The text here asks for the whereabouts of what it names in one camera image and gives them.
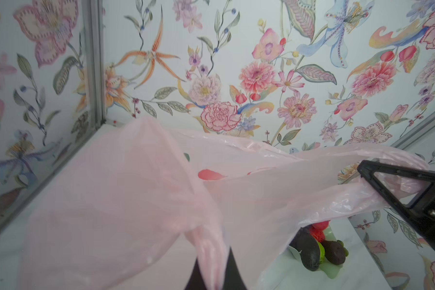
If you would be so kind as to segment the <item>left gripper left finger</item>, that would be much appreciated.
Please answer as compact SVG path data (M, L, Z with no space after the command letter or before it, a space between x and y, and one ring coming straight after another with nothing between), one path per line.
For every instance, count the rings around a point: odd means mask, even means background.
M225 263L218 263L220 268L217 273L214 271L211 274L217 274L213 280L203 275L202 266L197 258L192 269L189 280L184 287L185 290L247 290L242 276L240 275L238 265L236 263L233 249L229 248Z

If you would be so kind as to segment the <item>purple mangosteen green cap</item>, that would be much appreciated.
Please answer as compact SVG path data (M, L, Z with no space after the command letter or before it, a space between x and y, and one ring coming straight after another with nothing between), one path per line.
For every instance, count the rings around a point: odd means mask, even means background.
M333 265L342 265L349 252L340 240L324 240L321 245L325 249L325 258Z

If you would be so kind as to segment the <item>pink plastic bag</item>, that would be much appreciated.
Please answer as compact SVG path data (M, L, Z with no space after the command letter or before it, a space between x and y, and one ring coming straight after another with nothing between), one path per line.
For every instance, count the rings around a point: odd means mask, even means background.
M384 145L290 155L263 142L163 128L150 117L84 147L33 212L21 290L182 290L196 259L210 280L229 248L246 286L309 224L385 206L365 181L339 184L363 160L426 170Z

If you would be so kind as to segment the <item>light green fruit plate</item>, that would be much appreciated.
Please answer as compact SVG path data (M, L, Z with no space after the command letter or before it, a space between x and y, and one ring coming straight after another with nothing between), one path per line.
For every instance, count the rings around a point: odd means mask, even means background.
M336 240L335 236L332 234L332 230L330 228L330 226L324 231L325 234L325 240ZM292 248L290 245L288 246L288 250L291 252L291 254L294 256L295 260L299 261L302 263L302 260L300 258L300 255L298 253L298 251L294 248ZM324 272L328 278L330 279L334 279L337 277L340 269L343 268L343 265L333 265L332 263L330 263L327 258L325 258L325 261L320 264L319 269L316 271L322 271Z

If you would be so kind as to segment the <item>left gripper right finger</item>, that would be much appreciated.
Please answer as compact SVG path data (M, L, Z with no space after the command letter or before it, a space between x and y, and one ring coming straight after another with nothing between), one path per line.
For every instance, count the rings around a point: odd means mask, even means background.
M358 173L435 250L435 171L365 160L359 164ZM379 174L416 181L413 199L407 204L402 203L391 191L391 185L380 181Z

